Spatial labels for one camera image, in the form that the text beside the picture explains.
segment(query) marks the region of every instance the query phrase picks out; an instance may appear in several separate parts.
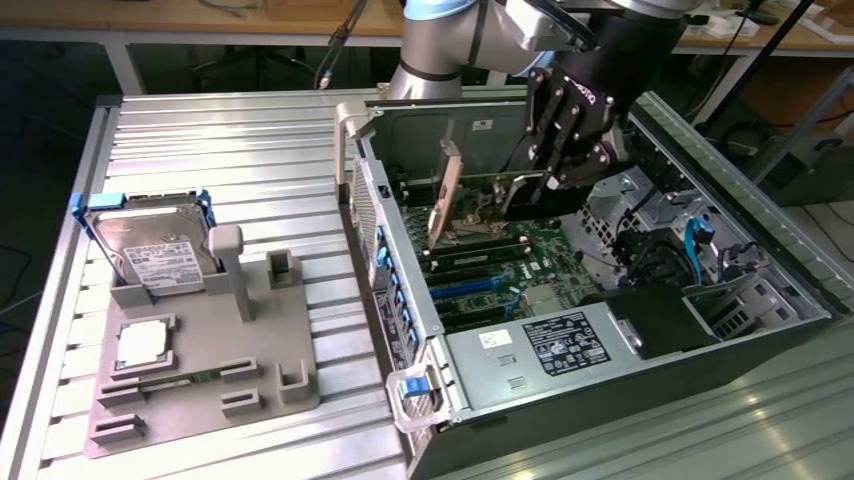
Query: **hard drive label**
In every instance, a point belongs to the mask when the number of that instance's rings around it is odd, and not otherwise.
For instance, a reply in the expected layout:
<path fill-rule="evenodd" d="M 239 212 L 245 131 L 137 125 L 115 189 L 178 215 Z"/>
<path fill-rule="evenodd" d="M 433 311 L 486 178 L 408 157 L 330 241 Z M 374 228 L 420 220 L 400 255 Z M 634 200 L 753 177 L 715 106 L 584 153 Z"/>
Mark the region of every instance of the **hard drive label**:
<path fill-rule="evenodd" d="M 612 360 L 582 312 L 526 324 L 525 334 L 553 377 Z"/>
<path fill-rule="evenodd" d="M 202 282 L 202 270 L 190 242 L 129 247 L 125 254 L 149 289 Z"/>

